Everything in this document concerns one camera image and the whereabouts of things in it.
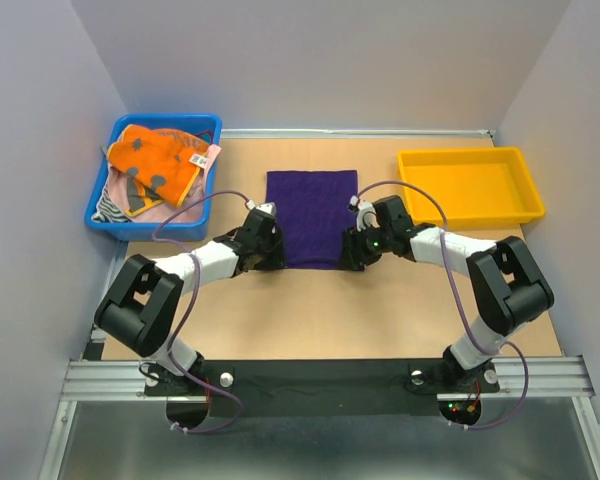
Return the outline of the purple towel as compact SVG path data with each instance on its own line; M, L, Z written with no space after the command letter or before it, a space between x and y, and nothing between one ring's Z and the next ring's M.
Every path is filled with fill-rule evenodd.
M342 233L355 225L348 204L357 191L355 170L267 173L265 200L277 208L288 268L338 268Z

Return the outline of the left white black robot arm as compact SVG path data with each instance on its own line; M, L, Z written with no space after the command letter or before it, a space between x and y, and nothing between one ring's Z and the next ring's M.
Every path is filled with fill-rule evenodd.
M184 324L173 325L180 298L197 299L200 287L250 270L284 266L282 231L272 203L250 205L244 223L200 248L157 260L129 257L107 290L94 323L143 359L160 366L139 368L150 387L168 381L179 393L200 386L227 396L204 379L202 355L178 338Z

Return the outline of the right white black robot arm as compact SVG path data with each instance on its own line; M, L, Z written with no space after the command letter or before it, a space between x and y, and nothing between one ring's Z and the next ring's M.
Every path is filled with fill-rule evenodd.
M474 321L461 318L464 334L422 373L425 382L464 389L514 333L554 305L548 281L519 237L482 240L448 233L433 224L417 224L397 196L373 203L354 196L349 208L356 223L342 234L340 268L362 271L391 253L440 266L449 281L456 274L470 280L478 315Z

